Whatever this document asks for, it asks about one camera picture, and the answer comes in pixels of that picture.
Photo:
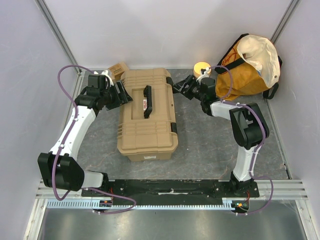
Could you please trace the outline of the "tan plastic tool box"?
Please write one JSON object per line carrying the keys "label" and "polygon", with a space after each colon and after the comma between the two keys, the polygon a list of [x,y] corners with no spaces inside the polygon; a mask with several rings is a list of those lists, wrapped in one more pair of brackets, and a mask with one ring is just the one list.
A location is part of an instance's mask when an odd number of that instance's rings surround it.
{"label": "tan plastic tool box", "polygon": [[121,82],[132,101],[120,107],[117,149],[132,162],[169,160],[178,147],[171,74],[127,70]]}

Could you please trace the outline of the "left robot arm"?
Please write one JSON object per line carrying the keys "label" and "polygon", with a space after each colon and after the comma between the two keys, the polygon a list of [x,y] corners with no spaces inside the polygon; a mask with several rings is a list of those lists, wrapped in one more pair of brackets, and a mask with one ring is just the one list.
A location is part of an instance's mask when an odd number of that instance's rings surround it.
{"label": "left robot arm", "polygon": [[106,196],[110,184],[101,172],[85,171],[78,164],[80,146],[90,127],[102,109],[112,110],[132,102],[123,83],[113,81],[105,73],[90,74],[88,85],[73,100],[70,119],[56,144],[37,159],[43,183],[58,190],[77,192],[92,188],[98,196]]}

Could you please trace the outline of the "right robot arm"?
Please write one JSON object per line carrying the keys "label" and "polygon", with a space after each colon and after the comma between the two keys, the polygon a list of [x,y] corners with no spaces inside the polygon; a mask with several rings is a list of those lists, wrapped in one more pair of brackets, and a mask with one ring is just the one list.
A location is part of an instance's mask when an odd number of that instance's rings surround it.
{"label": "right robot arm", "polygon": [[215,87],[216,81],[213,78],[203,77],[198,81],[190,74],[184,80],[174,83],[172,90],[189,100],[199,100],[205,114],[230,121],[238,153],[230,174],[229,191],[233,196],[240,197],[254,184],[257,154],[270,130],[257,103],[241,104],[220,100],[216,96]]}

